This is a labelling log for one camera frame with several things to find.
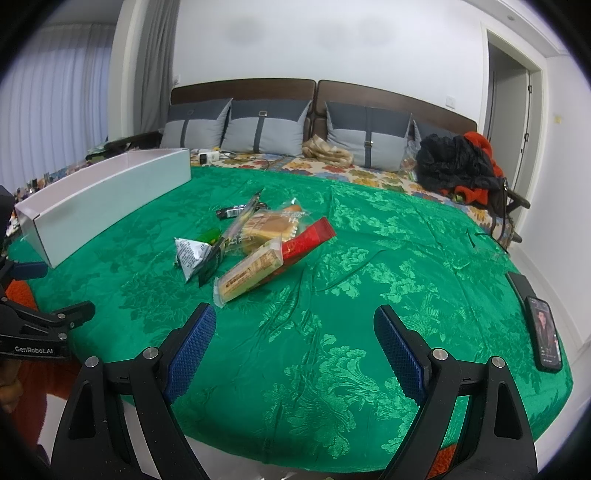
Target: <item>floral sheet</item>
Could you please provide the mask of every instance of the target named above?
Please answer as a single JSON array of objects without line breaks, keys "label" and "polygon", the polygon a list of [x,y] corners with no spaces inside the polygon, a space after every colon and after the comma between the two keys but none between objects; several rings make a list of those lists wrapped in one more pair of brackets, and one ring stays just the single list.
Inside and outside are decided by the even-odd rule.
[{"label": "floral sheet", "polygon": [[[199,166],[196,155],[191,155],[192,166]],[[328,165],[313,158],[285,157],[269,154],[240,154],[229,158],[221,158],[214,162],[216,167],[224,168],[247,168],[250,170],[269,170],[285,173],[294,173],[323,179],[340,180],[348,183],[357,183],[379,189],[393,190],[406,193],[414,197],[420,197],[444,205],[453,206],[468,217],[474,220],[486,233],[497,239],[505,248],[511,242],[513,226],[509,218],[505,222],[503,231],[503,219],[493,218],[486,210],[476,208],[472,205],[463,205],[452,202],[451,199],[435,192],[430,192],[421,187],[418,183],[402,178],[396,173],[387,171],[371,170],[358,166],[338,167]]]}]

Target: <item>wall outlet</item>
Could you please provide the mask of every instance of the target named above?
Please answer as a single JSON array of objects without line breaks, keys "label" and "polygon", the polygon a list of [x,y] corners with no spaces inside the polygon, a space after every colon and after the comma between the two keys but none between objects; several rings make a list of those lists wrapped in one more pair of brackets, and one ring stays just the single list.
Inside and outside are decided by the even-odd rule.
[{"label": "wall outlet", "polygon": [[447,97],[445,98],[445,104],[449,108],[455,109],[456,108],[456,99],[454,97],[447,95]]}]

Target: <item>green floral pattern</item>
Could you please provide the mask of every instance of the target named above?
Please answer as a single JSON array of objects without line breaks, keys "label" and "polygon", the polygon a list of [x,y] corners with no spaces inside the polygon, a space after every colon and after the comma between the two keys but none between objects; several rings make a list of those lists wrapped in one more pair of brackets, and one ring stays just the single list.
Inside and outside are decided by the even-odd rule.
[{"label": "green floral pattern", "polygon": [[[500,355],[537,437],[558,415],[572,379],[538,371],[509,258],[462,211],[353,183],[245,168],[194,168],[193,179],[122,219],[47,278],[31,282],[40,307],[78,301],[95,318],[74,330],[80,358],[133,358],[181,326],[212,283],[184,282],[174,237],[195,238],[217,208],[264,187],[271,207],[296,196],[337,237],[272,282],[216,309],[216,334],[187,394],[173,405],[184,432],[227,452],[325,472],[383,468],[417,412],[373,332],[392,305],[405,324],[456,358]],[[35,254],[19,241],[18,260]],[[223,274],[238,257],[227,257]],[[445,445],[457,440],[459,401]]]}]

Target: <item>red snack package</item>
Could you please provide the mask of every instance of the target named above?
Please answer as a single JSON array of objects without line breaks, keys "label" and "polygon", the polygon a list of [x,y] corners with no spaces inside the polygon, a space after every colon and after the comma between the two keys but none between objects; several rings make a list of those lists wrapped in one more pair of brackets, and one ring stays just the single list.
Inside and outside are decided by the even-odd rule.
[{"label": "red snack package", "polygon": [[332,225],[329,223],[328,218],[322,217],[320,220],[310,225],[297,237],[283,243],[281,246],[283,265],[269,276],[261,280],[258,285],[263,285],[277,275],[280,275],[291,265],[298,263],[317,246],[323,244],[327,240],[330,240],[334,236],[336,236],[336,233],[333,230]]}]

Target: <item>white wall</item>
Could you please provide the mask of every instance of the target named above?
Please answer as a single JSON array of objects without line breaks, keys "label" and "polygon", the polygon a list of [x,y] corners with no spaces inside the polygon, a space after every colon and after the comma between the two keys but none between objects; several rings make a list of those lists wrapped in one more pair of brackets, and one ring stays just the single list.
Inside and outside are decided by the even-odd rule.
[{"label": "white wall", "polygon": [[478,121],[483,44],[461,0],[181,0],[180,85],[246,77],[360,83]]},{"label": "white wall", "polygon": [[521,229],[522,249],[585,343],[591,340],[591,159],[585,147],[591,88],[571,57],[548,59],[547,73],[550,120],[539,182]]},{"label": "white wall", "polygon": [[109,140],[134,134],[135,67],[149,0],[121,6],[109,66]]}]

